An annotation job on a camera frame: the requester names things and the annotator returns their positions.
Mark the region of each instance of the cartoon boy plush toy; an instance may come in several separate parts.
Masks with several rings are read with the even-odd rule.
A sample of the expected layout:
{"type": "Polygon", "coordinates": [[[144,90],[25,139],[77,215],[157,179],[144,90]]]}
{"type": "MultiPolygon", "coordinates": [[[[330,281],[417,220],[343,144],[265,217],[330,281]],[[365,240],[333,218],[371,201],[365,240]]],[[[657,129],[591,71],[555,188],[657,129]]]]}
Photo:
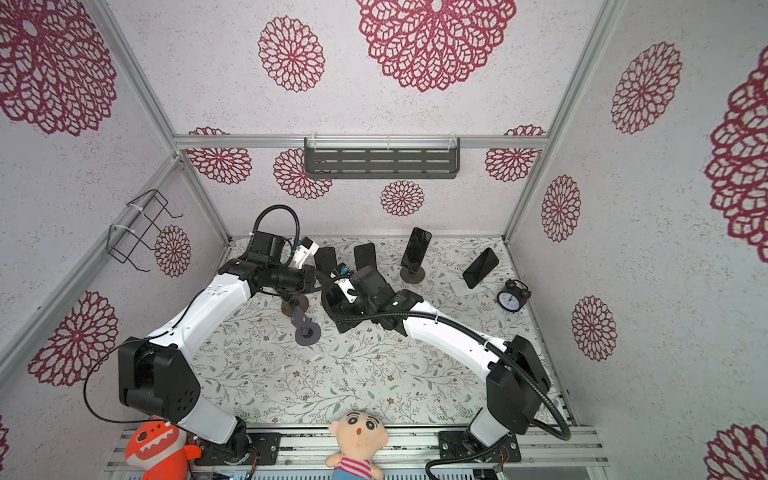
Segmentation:
{"type": "Polygon", "coordinates": [[[331,424],[331,435],[336,435],[341,453],[326,459],[333,468],[332,480],[382,480],[384,473],[371,464],[371,458],[389,441],[384,425],[363,412],[346,414],[331,424]]]}

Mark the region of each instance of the striped shirt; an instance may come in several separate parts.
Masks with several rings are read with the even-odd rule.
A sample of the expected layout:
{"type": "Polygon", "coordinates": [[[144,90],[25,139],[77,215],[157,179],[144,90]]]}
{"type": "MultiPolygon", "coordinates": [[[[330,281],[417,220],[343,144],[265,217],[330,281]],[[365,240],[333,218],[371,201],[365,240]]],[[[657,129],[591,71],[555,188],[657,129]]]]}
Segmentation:
{"type": "Polygon", "coordinates": [[[339,463],[334,470],[342,470],[356,477],[371,480],[371,462],[368,460],[365,460],[365,462],[358,462],[349,457],[342,457],[341,463],[339,463]]]}

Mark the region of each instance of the shark plush mouth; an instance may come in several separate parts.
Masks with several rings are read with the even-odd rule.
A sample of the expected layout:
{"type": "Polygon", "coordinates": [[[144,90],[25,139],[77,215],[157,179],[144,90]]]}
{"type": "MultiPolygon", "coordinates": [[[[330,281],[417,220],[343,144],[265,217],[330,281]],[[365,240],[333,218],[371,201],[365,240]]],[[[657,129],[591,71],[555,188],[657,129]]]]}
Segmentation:
{"type": "Polygon", "coordinates": [[[163,450],[172,446],[178,438],[179,430],[169,429],[165,433],[160,434],[151,441],[147,442],[145,445],[142,445],[135,455],[140,460],[148,460],[149,458],[154,457],[158,453],[161,453],[163,450]]]}

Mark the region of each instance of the red shark plush toy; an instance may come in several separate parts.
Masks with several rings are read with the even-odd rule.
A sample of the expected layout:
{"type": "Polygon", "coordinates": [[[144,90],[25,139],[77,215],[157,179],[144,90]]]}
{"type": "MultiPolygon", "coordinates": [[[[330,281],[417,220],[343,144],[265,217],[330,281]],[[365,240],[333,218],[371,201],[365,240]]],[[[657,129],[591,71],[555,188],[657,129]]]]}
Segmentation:
{"type": "Polygon", "coordinates": [[[144,480],[185,480],[189,462],[199,458],[195,445],[185,445],[187,433],[164,420],[142,423],[125,449],[125,462],[147,471],[144,480]]]}

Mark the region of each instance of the red lace doily pattern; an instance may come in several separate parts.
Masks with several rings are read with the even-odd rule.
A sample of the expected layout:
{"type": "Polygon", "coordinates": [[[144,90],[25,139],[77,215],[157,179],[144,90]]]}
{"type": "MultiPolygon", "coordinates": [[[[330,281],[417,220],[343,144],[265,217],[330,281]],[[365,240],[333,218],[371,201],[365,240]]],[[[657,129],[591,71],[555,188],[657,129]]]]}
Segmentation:
{"type": "Polygon", "coordinates": [[[184,230],[176,225],[168,225],[157,235],[154,248],[154,259],[163,273],[168,276],[180,276],[187,271],[192,258],[192,247],[184,230]]]}
{"type": "Polygon", "coordinates": [[[757,247],[768,263],[768,47],[757,68],[728,97],[728,111],[710,135],[714,159],[710,205],[728,219],[728,235],[757,247]]]}
{"type": "Polygon", "coordinates": [[[307,177],[304,169],[304,150],[301,148],[280,152],[273,165],[273,175],[280,188],[289,195],[304,200],[322,197],[333,185],[332,180],[313,180],[307,177]]]}
{"type": "Polygon", "coordinates": [[[403,87],[465,81],[504,41],[513,0],[357,0],[360,33],[382,73],[403,87]]]}
{"type": "Polygon", "coordinates": [[[2,424],[2,415],[0,415],[0,472],[2,472],[2,462],[5,460],[5,454],[8,453],[8,429],[2,424]]]}
{"type": "Polygon", "coordinates": [[[581,198],[573,178],[561,175],[555,178],[541,202],[541,224],[553,242],[570,237],[581,214],[581,198]]]}
{"type": "Polygon", "coordinates": [[[40,383],[73,386],[114,347],[118,318],[99,292],[85,292],[27,366],[40,383]]]}
{"type": "Polygon", "coordinates": [[[768,478],[768,432],[760,425],[731,425],[707,442],[707,480],[768,478]]]}
{"type": "Polygon", "coordinates": [[[117,72],[75,0],[0,2],[0,104],[45,133],[98,130],[111,115],[117,72]]]}
{"type": "Polygon", "coordinates": [[[398,180],[384,187],[381,202],[387,213],[407,217],[424,205],[424,190],[411,181],[398,180]]]}
{"type": "MultiPolygon", "coordinates": [[[[228,135],[218,128],[200,127],[190,135],[228,135]]],[[[245,148],[188,148],[187,156],[197,171],[220,184],[238,184],[250,175],[250,157],[245,148]]]]}
{"type": "Polygon", "coordinates": [[[579,300],[571,318],[571,331],[578,348],[593,360],[607,359],[616,348],[616,322],[608,305],[599,298],[579,300]]]}
{"type": "Polygon", "coordinates": [[[326,69],[317,36],[295,18],[273,18],[266,24],[259,39],[259,58],[270,78],[289,91],[309,90],[326,69]]]}
{"type": "MultiPolygon", "coordinates": [[[[520,125],[505,133],[514,136],[546,134],[543,128],[534,125],[520,125]]],[[[528,176],[537,154],[538,151],[534,148],[492,148],[485,154],[485,169],[496,180],[514,182],[528,176]]]]}
{"type": "Polygon", "coordinates": [[[611,107],[616,128],[633,134],[653,124],[674,98],[682,68],[680,52],[665,41],[639,54],[616,85],[611,107]]]}

